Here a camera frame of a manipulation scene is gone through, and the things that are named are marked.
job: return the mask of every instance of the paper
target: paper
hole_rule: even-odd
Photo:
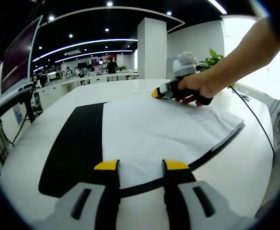
[[[148,95],[106,103],[103,160],[119,159],[121,188],[162,177],[162,160],[190,164],[217,148],[243,120],[212,106]]]

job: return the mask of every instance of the window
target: window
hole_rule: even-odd
[[[256,19],[245,16],[224,16],[222,21],[224,53],[227,56],[239,45],[256,23]],[[269,65],[245,76],[238,82],[280,100],[280,52]]]

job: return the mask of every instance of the human arm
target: human arm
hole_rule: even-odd
[[[280,42],[270,28],[267,18],[255,23],[237,48],[210,69],[185,77],[178,85],[180,90],[199,90],[207,98],[214,97],[223,88],[269,64],[280,50]],[[184,98],[184,104],[195,98]]]

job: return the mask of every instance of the potted plant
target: potted plant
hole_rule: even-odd
[[[200,61],[199,65],[196,67],[196,70],[199,72],[204,72],[210,69],[212,66],[216,65],[220,60],[224,58],[223,55],[218,55],[214,50],[210,49],[211,58],[206,58],[205,61]]]
[[[123,70],[127,70],[126,66],[120,66],[117,68],[118,71],[123,71]]]

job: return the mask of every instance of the desk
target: desk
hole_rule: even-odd
[[[39,93],[40,96],[40,102],[42,105],[43,110],[45,111],[48,107],[50,107],[53,103],[55,103],[58,99],[63,97],[68,92],[72,91],[73,89],[80,86],[81,81],[87,81],[92,80],[93,78],[112,78],[116,76],[139,76],[137,73],[133,72],[119,72],[114,74],[103,74],[103,75],[96,75],[96,76],[90,76],[90,77],[75,77],[68,80],[62,80],[59,82],[56,82],[52,85],[45,86],[43,88],[37,89],[36,92]]]
[[[117,73],[107,73],[107,74],[102,74],[102,76],[105,77],[120,77],[120,76],[132,76],[132,79],[134,78],[134,76],[140,76],[140,74],[138,73],[134,73],[134,72],[117,72]]]
[[[137,97],[167,81],[125,80],[78,87],[42,113],[12,149],[0,177],[4,193],[24,220],[31,223],[45,219],[55,210],[57,198],[41,194],[38,184],[49,151],[75,107]],[[205,180],[221,193],[235,213],[254,217],[269,183],[273,158],[269,142],[252,113],[230,90],[221,91],[212,103],[244,119],[245,127],[224,150],[193,174],[197,181]],[[255,99],[249,106],[273,143],[267,106]],[[163,188],[159,188],[122,198],[117,229],[126,230],[130,226],[134,230],[168,229],[163,195]]]

